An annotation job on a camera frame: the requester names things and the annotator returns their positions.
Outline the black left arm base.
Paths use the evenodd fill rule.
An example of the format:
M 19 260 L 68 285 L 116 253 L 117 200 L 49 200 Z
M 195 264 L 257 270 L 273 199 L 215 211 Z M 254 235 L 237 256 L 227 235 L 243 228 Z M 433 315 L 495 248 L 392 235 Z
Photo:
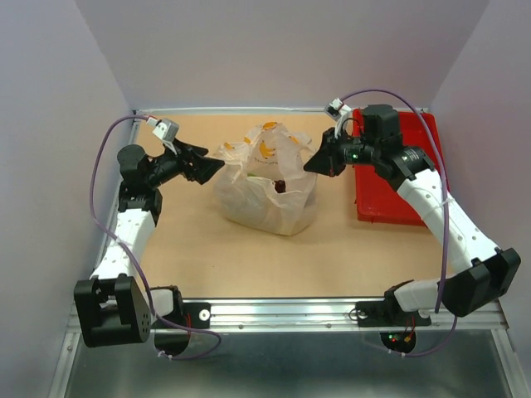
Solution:
M 182 309 L 174 309 L 170 314 L 164 315 L 163 318 L 170 322 L 182 326 L 209 329 L 210 316 L 202 316 L 200 312 L 211 312 L 211 304 L 208 302 L 184 302 Z

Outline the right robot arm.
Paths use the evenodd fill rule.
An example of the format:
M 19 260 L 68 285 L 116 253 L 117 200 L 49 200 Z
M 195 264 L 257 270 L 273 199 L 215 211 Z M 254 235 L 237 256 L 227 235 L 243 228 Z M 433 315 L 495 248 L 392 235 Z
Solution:
M 335 99 L 325 111 L 336 124 L 323 133 L 305 171 L 337 177 L 348 165 L 372 166 L 419 215 L 441 244 L 443 265 L 455 272 L 389 289 L 383 317 L 401 323 L 412 312 L 444 306 L 463 318 L 506 294 L 521 264 L 519 254 L 501 248 L 475 225 L 424 149 L 404 144 L 399 113 L 388 104 L 369 105 L 360 112 L 359 134 L 350 135 L 344 124 L 353 118 L 352 109 Z

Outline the dark purple fake passionfruit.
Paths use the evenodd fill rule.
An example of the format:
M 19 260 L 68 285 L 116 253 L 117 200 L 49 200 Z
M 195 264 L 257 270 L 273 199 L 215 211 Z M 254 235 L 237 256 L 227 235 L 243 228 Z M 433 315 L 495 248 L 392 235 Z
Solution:
M 275 180 L 274 181 L 275 191 L 279 194 L 286 193 L 286 182 L 285 180 Z

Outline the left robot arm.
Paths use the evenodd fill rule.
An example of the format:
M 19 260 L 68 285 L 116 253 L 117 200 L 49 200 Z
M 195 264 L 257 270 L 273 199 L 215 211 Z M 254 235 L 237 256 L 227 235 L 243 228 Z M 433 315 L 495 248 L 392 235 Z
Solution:
M 148 287 L 139 260 L 162 212 L 159 188 L 182 176 L 204 184 L 224 162 L 210 158 L 205 148 L 179 140 L 151 158 L 138 144 L 117 154 L 122 182 L 118 211 L 103 258 L 88 279 L 74 289 L 80 329 L 87 347 L 106 347 L 145 342 L 157 321 L 174 327 L 190 324 L 176 287 Z

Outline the white plastic bag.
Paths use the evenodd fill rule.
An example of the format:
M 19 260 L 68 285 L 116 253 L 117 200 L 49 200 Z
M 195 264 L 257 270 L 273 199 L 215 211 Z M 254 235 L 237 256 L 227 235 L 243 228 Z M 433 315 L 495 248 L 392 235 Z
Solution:
M 275 121 L 255 126 L 238 142 L 221 144 L 214 153 L 225 162 L 213 188 L 217 209 L 246 227 L 300 233 L 317 214 L 317 176 L 303 169 L 304 151 L 315 153 L 311 137 Z M 275 191 L 275 180 L 285 180 L 286 193 Z

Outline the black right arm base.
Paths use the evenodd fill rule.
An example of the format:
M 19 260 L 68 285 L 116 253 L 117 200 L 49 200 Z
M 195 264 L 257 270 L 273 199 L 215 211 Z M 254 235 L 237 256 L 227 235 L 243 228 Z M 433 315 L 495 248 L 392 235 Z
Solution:
M 361 328 L 405 327 L 415 321 L 417 327 L 431 326 L 431 318 L 417 311 L 404 312 L 394 299 L 368 300 L 356 303 L 355 312 Z

